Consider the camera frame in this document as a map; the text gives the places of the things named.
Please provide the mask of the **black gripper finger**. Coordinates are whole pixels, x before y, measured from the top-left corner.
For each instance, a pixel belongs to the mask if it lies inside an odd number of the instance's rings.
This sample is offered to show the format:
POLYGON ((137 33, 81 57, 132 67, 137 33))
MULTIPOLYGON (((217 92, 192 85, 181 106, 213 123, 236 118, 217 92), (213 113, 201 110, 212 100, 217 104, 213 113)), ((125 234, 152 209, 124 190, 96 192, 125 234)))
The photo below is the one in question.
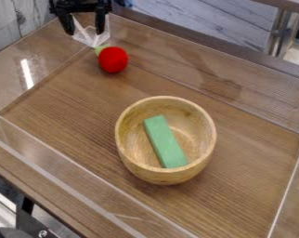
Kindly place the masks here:
POLYGON ((96 34, 101 35, 105 29, 105 9, 101 8, 96 11, 96 34))
POLYGON ((58 16, 58 20, 61 22, 61 27, 64 28, 65 32, 69 35, 74 34, 74 30, 76 30, 76 25, 74 25, 74 21, 73 21, 73 17, 69 13, 66 12, 57 12, 57 16, 58 16))

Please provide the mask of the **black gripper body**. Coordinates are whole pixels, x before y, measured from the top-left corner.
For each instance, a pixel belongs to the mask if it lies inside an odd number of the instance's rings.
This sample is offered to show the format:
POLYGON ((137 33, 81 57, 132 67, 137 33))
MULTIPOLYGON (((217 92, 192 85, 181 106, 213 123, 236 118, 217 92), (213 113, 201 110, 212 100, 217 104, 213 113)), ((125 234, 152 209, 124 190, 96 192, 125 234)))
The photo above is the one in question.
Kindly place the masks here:
POLYGON ((49 12, 56 14, 61 9, 69 13, 94 12, 104 7, 105 12, 112 11, 112 0, 48 0, 49 12))

